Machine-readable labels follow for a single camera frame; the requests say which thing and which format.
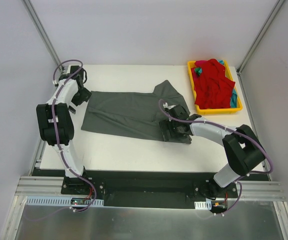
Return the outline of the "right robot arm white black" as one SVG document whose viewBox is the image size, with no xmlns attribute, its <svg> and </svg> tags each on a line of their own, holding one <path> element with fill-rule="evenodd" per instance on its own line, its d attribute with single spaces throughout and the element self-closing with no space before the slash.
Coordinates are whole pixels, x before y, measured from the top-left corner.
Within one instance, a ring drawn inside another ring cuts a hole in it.
<svg viewBox="0 0 288 240">
<path fill-rule="evenodd" d="M 249 174 L 266 158 L 262 145 L 248 125 L 227 127 L 198 114 L 189 115 L 179 104 L 160 103 L 159 107 L 166 115 L 166 119 L 159 122 L 165 142 L 189 145 L 192 137 L 201 137 L 224 148 L 227 164 L 209 184 L 209 192 L 214 197 L 221 197 L 229 184 Z"/>
</svg>

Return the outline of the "dark grey t shirt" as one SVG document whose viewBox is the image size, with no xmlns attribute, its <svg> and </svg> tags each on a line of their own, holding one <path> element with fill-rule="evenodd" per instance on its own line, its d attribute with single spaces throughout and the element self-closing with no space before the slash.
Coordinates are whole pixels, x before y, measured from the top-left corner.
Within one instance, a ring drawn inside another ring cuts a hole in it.
<svg viewBox="0 0 288 240">
<path fill-rule="evenodd" d="M 188 107 L 168 80 L 156 85 L 152 93 L 92 91 L 81 130 L 162 142 L 159 123 L 168 118 L 160 110 L 159 100 Z"/>
</svg>

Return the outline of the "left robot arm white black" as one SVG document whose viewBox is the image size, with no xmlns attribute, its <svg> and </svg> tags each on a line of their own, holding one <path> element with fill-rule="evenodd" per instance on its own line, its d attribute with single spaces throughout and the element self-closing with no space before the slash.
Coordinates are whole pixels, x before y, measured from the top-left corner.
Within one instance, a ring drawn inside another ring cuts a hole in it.
<svg viewBox="0 0 288 240">
<path fill-rule="evenodd" d="M 36 107 L 40 138 L 57 152 L 65 176 L 76 178 L 72 188 L 80 195 L 89 191 L 90 183 L 82 177 L 85 167 L 73 144 L 75 128 L 71 114 L 75 114 L 75 108 L 86 103 L 92 95 L 84 86 L 86 81 L 84 68 L 80 65 L 71 66 L 69 73 L 62 74 L 55 82 L 56 90 L 51 98 Z"/>
</svg>

